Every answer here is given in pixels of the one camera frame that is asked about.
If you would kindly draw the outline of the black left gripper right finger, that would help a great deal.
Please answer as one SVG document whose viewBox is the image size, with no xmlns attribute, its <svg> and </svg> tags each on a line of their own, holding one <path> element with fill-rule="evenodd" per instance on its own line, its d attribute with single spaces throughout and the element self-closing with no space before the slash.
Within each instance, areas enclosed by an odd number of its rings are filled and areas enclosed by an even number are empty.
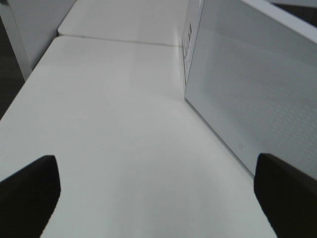
<svg viewBox="0 0 317 238">
<path fill-rule="evenodd" d="M 279 238 L 317 236 L 317 181 L 280 158 L 261 153 L 254 193 Z"/>
</svg>

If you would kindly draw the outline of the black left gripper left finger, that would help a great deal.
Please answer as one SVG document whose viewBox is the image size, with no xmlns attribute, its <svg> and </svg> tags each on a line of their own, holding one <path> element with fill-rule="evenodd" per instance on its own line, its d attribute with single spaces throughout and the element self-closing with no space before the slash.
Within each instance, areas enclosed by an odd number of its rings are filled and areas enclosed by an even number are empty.
<svg viewBox="0 0 317 238">
<path fill-rule="evenodd" d="M 57 161 L 45 155 L 0 182 L 0 236 L 39 238 L 61 194 Z"/>
</svg>

